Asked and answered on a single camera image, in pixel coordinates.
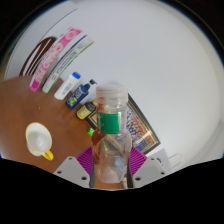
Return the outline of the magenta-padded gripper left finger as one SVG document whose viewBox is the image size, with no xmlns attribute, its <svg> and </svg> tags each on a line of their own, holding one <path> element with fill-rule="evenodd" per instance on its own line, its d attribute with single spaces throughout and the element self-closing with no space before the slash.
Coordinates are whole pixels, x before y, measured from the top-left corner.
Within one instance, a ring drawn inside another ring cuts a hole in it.
<svg viewBox="0 0 224 224">
<path fill-rule="evenodd" d="M 95 168 L 90 147 L 78 156 L 68 156 L 55 170 L 54 174 L 84 188 L 95 186 Z"/>
</svg>

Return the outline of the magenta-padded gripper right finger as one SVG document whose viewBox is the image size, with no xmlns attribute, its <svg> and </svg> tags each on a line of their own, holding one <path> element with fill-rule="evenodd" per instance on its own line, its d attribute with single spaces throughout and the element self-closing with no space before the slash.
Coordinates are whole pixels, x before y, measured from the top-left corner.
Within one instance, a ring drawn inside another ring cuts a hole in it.
<svg viewBox="0 0 224 224">
<path fill-rule="evenodd" d="M 140 188 L 167 175 L 167 154 L 164 149 L 147 157 L 132 148 L 128 168 L 127 187 Z"/>
</svg>

